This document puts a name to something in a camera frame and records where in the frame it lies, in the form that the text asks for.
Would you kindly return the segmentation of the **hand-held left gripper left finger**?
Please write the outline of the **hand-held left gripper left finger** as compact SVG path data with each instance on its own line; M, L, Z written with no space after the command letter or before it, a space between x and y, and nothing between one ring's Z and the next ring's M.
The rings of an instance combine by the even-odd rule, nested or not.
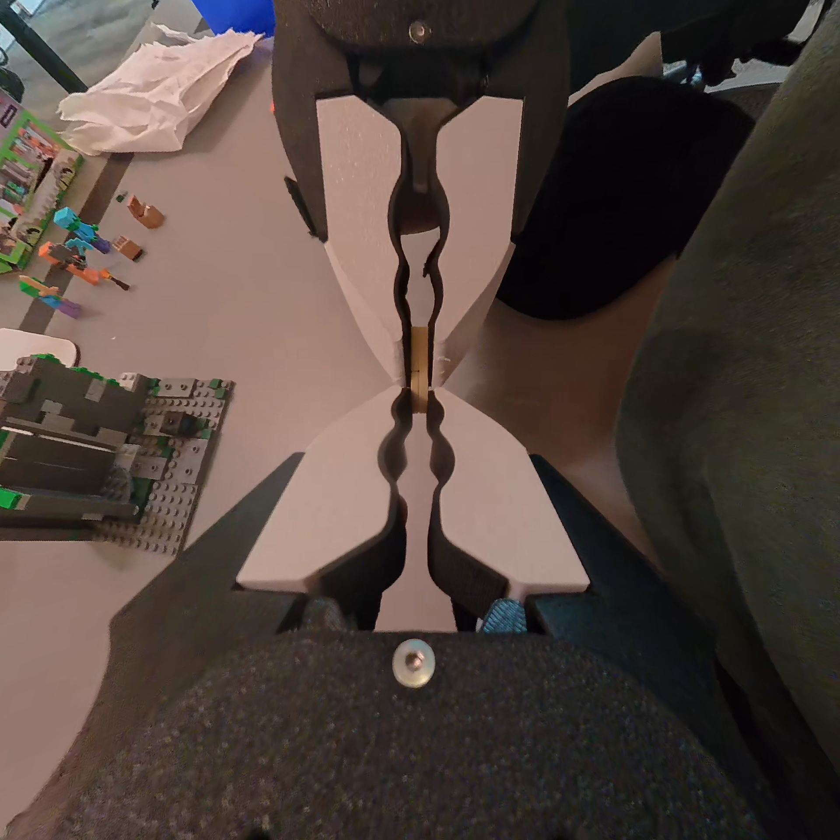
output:
M325 428L270 512L236 583L251 591L335 599L375 625L383 593L404 572L406 468L412 396L390 386Z

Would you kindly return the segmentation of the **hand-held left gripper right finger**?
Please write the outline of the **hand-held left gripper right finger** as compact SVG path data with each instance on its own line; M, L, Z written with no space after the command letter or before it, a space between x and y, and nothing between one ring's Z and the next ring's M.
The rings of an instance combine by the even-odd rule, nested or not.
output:
M430 393L427 420L437 586L469 614L498 599L585 593L590 577L521 441L451 393Z

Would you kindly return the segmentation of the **light grey desk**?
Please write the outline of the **light grey desk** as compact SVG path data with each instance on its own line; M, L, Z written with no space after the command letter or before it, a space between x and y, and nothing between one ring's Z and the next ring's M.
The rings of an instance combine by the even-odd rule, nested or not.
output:
M86 785L76 738L114 666L170 699L215 657L273 635L288 598L235 586L298 452L390 384L322 244L283 183L270 115L273 39L244 58L175 155L139 155L123 187L168 216L126 296L89 289L81 346L102 373L217 375L233 404L177 559L99 541L2 543L2 822L51 838Z

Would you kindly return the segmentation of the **white flat object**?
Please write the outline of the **white flat object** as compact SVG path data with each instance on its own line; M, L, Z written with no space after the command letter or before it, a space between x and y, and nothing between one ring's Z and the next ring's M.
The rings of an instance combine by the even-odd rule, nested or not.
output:
M2 328L0 372L15 370L18 360L34 354L49 354L67 367L80 363L80 347L73 341L52 338L42 333Z

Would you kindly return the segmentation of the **black metal pole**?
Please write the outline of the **black metal pole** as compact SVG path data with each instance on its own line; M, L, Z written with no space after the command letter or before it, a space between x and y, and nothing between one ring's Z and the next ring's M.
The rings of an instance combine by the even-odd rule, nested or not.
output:
M15 2L2 2L2 29L52 78L65 92L86 92L86 82L54 52L36 29L13 10Z

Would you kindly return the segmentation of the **green purple toy brick figure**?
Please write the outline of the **green purple toy brick figure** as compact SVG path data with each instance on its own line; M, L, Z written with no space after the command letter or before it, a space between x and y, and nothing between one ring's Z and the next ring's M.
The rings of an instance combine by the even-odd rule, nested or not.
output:
M49 305L51 309L65 313L67 317L78 320L81 315L81 307L65 297L59 288L47 286L36 278L20 275L18 276L18 288L21 292L25 292L28 297L36 299Z

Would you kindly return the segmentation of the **grey toy brick model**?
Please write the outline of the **grey toy brick model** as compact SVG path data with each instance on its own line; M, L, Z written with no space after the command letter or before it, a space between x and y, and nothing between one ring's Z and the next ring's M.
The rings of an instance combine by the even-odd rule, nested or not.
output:
M105 541L175 557L235 386L21 357L2 373L2 543Z

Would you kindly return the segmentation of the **blue bin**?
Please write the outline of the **blue bin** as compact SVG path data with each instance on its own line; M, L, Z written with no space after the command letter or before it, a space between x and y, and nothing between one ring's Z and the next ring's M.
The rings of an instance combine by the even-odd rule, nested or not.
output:
M272 37L277 29L275 2L193 2L214 34L254 32Z

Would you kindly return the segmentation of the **green toy box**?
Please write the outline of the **green toy box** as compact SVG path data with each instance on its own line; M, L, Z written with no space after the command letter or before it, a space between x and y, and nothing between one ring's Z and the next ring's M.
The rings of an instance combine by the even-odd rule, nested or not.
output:
M2 275L28 265L81 165L57 131L2 90Z

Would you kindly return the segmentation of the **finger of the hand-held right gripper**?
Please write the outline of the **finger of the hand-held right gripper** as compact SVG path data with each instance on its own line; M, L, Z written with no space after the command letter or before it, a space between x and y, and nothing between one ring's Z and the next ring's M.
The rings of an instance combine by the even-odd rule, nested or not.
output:
M437 257L443 300L435 320L432 388L441 388L477 339L508 270L522 100L482 97L437 137L437 179L448 231Z
M399 128L354 95L317 103L328 254L353 317L390 380L406 386L401 257L391 204L403 179Z

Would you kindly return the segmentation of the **cyan toy brick figure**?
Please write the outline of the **cyan toy brick figure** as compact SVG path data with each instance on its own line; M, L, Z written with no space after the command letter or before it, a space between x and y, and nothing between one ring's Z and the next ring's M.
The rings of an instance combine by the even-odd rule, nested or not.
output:
M99 234L97 225L84 223L70 207L59 208L54 213L54 223L72 234L65 246L78 250L81 255L91 249L109 255L114 249L110 241Z

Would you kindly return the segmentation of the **dark cloth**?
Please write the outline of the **dark cloth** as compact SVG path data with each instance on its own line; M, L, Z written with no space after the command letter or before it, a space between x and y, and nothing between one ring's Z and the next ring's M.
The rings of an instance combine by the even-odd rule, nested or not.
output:
M569 107L498 300L569 321L606 309L681 257L750 139L737 103L648 76Z

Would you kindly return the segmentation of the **white crumpled paper bag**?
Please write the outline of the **white crumpled paper bag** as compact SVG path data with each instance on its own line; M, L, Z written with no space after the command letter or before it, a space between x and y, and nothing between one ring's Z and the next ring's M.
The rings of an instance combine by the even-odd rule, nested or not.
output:
M70 147L84 155L172 153L206 116L262 34L194 37L154 24L165 42L141 44L112 74L59 105Z

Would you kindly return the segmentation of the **orange toy brick figure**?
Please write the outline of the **orange toy brick figure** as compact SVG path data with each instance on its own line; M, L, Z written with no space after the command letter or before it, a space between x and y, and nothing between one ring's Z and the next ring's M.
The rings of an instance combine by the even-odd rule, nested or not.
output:
M89 286L101 286L102 283L112 283L123 291L131 291L128 283L123 283L120 278L114 276L105 268L93 268L88 260L80 255L75 249L67 247L65 244L46 242L38 249L38 255L44 257L54 267L68 271L70 275L86 281Z

